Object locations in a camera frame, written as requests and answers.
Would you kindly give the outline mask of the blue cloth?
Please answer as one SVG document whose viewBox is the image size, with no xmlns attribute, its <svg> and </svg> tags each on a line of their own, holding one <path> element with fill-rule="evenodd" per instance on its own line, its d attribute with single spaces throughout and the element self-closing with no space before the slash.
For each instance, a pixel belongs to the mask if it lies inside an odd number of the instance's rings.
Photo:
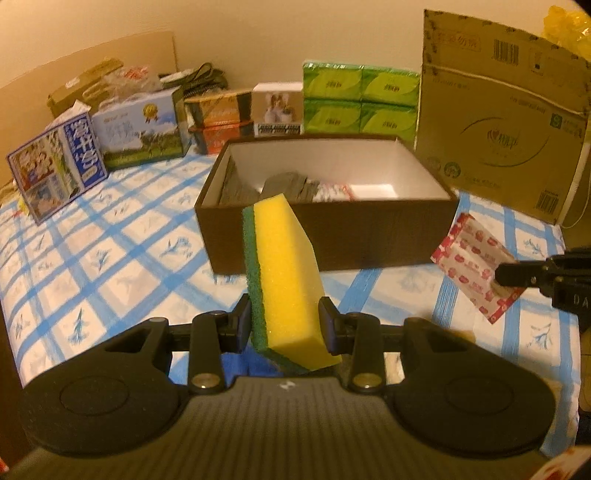
<svg viewBox="0 0 591 480">
<path fill-rule="evenodd" d="M 242 353 L 224 353 L 221 355 L 221 363 L 225 380 L 228 383 L 238 376 L 249 377 L 281 377 L 280 368 L 252 349 L 246 349 Z"/>
</svg>

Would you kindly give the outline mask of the white product box with photo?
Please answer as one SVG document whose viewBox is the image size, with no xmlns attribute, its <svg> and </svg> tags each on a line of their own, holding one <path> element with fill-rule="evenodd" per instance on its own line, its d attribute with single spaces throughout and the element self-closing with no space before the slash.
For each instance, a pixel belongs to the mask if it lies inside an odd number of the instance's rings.
<svg viewBox="0 0 591 480">
<path fill-rule="evenodd" d="M 300 135 L 304 121 L 301 82 L 264 82 L 252 89 L 254 135 Z"/>
</svg>

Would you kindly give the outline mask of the large brown cardboard carton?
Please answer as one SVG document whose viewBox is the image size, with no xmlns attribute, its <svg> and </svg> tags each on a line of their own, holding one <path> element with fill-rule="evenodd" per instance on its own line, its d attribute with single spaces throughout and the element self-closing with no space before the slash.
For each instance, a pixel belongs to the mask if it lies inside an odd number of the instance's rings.
<svg viewBox="0 0 591 480">
<path fill-rule="evenodd" d="M 589 114 L 584 58 L 523 30 L 425 11 L 416 154 L 449 186 L 559 222 Z"/>
</svg>

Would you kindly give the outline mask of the cow picture milk box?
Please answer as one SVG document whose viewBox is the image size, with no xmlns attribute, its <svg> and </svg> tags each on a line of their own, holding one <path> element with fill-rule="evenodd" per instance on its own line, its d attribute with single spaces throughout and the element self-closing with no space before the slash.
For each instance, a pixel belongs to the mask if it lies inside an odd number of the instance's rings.
<svg viewBox="0 0 591 480">
<path fill-rule="evenodd" d="M 190 146 L 178 87 L 135 94 L 97 111 L 92 124 L 110 171 L 182 157 Z"/>
</svg>

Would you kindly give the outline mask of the dark grey cloth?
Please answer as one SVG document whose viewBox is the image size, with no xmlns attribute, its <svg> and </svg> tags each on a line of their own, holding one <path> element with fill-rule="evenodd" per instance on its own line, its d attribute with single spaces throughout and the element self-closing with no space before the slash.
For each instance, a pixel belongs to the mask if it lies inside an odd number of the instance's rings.
<svg viewBox="0 0 591 480">
<path fill-rule="evenodd" d="M 235 161 L 229 159 L 219 196 L 219 205 L 250 205 L 283 194 L 288 202 L 311 202 L 318 193 L 320 183 L 297 172 L 273 175 L 256 189 L 238 174 Z"/>
</svg>

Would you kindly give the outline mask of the green tissue pack bundle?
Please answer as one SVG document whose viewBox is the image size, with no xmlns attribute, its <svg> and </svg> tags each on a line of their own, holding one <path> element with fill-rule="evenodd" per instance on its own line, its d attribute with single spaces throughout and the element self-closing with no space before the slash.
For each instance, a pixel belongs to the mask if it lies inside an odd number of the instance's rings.
<svg viewBox="0 0 591 480">
<path fill-rule="evenodd" d="M 304 131 L 395 136 L 415 144 L 421 76 L 368 65 L 303 64 Z"/>
</svg>

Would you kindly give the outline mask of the clear plastic bag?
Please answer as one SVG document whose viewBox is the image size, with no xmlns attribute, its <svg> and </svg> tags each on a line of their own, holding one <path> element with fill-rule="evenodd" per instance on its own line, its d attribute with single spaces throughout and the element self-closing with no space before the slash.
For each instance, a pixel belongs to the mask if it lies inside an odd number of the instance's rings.
<svg viewBox="0 0 591 480">
<path fill-rule="evenodd" d="M 150 66 L 121 67 L 102 80 L 113 94 L 128 97 L 138 93 L 154 93 L 163 89 L 158 75 Z"/>
</svg>

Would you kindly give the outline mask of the blue checked bed sheet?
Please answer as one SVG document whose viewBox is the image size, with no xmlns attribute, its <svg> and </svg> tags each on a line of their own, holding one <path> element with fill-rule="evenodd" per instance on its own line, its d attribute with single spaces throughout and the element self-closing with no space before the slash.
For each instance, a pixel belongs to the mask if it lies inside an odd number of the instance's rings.
<svg viewBox="0 0 591 480">
<path fill-rule="evenodd" d="M 186 323 L 235 305 L 245 278 L 212 271 L 193 210 L 211 167 L 191 153 L 112 173 L 42 224 L 16 202 L 3 205 L 1 305 L 22 382 L 146 318 Z M 557 400 L 545 453 L 573 444 L 578 321 L 537 290 L 490 323 L 431 263 L 332 272 L 322 282 L 339 310 L 391 324 L 428 318 L 536 372 Z"/>
</svg>

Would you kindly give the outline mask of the yellow green sponge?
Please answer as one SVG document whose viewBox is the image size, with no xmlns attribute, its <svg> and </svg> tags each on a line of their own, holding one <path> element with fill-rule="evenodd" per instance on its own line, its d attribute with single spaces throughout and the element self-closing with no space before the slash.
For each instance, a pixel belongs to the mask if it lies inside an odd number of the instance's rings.
<svg viewBox="0 0 591 480">
<path fill-rule="evenodd" d="M 252 346 L 290 374 L 334 367 L 322 337 L 325 296 L 314 247 L 283 195 L 242 210 L 243 256 L 252 304 Z"/>
</svg>

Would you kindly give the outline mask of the blue white milk carton box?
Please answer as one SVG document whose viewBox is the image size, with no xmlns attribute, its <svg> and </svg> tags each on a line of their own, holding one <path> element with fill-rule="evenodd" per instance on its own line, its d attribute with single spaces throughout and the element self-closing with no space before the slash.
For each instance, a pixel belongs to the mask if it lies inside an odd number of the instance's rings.
<svg viewBox="0 0 591 480">
<path fill-rule="evenodd" d="M 9 153 L 7 162 L 36 224 L 108 177 L 87 112 L 45 130 Z"/>
</svg>

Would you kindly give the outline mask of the bag of cotton swabs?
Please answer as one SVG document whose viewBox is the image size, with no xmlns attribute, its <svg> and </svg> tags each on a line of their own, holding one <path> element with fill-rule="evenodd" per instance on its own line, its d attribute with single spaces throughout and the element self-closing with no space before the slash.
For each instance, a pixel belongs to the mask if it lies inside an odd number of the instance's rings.
<svg viewBox="0 0 591 480">
<path fill-rule="evenodd" d="M 312 200 L 314 202 L 353 201 L 355 194 L 346 184 L 318 183 Z"/>
</svg>

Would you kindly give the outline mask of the orange black food box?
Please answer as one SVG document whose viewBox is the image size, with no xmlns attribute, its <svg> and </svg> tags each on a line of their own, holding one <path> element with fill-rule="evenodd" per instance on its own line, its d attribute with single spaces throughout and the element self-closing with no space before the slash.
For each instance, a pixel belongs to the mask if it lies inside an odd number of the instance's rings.
<svg viewBox="0 0 591 480">
<path fill-rule="evenodd" d="M 250 120 L 252 91 L 222 90 L 189 97 L 185 104 L 198 128 L 238 124 Z"/>
</svg>

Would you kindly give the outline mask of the red black food box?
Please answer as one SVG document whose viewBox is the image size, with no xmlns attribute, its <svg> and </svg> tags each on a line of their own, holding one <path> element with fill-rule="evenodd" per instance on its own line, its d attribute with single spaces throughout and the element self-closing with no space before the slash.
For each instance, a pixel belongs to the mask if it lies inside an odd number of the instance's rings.
<svg viewBox="0 0 591 480">
<path fill-rule="evenodd" d="M 218 154 L 221 152 L 224 144 L 229 140 L 252 137 L 254 135 L 252 121 L 204 128 L 192 126 L 189 132 L 194 138 L 197 152 L 202 155 Z"/>
</svg>

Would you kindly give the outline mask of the brown open cardboard box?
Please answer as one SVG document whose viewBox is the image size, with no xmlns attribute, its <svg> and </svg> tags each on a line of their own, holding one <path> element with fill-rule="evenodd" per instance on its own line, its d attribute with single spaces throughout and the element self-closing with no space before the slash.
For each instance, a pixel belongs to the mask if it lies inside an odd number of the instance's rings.
<svg viewBox="0 0 591 480">
<path fill-rule="evenodd" d="M 298 135 L 230 140 L 218 154 L 194 204 L 214 273 L 245 271 L 242 211 L 222 203 L 228 166 L 259 189 L 270 177 L 298 173 L 325 184 L 362 186 L 353 199 L 297 201 L 322 271 L 425 264 L 447 235 L 459 198 L 394 137 Z"/>
</svg>

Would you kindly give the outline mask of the red patterned plastic packet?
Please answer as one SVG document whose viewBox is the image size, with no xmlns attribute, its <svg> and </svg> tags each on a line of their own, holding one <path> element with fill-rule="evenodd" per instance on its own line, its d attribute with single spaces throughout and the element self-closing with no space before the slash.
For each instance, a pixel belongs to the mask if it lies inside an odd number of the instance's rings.
<svg viewBox="0 0 591 480">
<path fill-rule="evenodd" d="M 522 296 L 523 287 L 502 286 L 495 272 L 516 259 L 506 247 L 471 214 L 462 212 L 431 260 L 468 297 L 491 323 L 496 323 Z"/>
</svg>

